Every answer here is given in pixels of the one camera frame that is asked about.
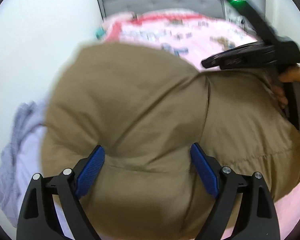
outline pink blanket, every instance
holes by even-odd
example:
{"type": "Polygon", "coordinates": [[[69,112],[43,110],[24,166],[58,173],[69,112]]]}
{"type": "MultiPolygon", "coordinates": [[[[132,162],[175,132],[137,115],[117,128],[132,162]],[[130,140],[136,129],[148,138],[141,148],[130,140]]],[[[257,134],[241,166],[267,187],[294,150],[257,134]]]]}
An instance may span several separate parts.
{"type": "MultiPolygon", "coordinates": [[[[221,19],[190,11],[150,12],[133,19],[133,13],[122,13],[104,22],[104,41],[163,49],[205,71],[201,61],[213,54],[256,41],[240,27],[221,19]]],[[[300,183],[275,203],[281,239],[292,231],[300,219],[300,183]]],[[[223,238],[229,237],[232,228],[223,238]]]]}
{"type": "Polygon", "coordinates": [[[138,19],[127,20],[125,16],[113,21],[108,26],[105,41],[163,49],[204,71],[201,66],[203,59],[256,39],[240,27],[221,19],[193,12],[154,12],[138,19]]]}

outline silver screw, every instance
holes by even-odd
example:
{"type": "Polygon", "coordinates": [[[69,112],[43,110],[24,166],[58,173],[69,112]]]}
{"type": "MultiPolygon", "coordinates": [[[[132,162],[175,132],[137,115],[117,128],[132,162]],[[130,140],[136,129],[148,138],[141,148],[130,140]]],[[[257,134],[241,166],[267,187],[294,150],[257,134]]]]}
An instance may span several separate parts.
{"type": "Polygon", "coordinates": [[[66,169],[63,170],[63,174],[64,174],[64,175],[70,175],[71,172],[72,172],[72,170],[69,169],[69,168],[66,168],[66,169]]]}
{"type": "Polygon", "coordinates": [[[255,176],[257,179],[261,179],[261,178],[262,178],[262,174],[261,174],[260,172],[258,172],[258,171],[254,174],[254,176],[255,176]]]}
{"type": "Polygon", "coordinates": [[[222,171],[223,171],[224,173],[226,173],[226,174],[229,174],[229,173],[231,172],[231,169],[230,169],[228,166],[224,166],[224,167],[222,168],[222,171]]]}
{"type": "Polygon", "coordinates": [[[40,174],[39,174],[39,173],[34,174],[34,175],[32,176],[32,179],[34,179],[34,180],[40,179],[40,174]]]}

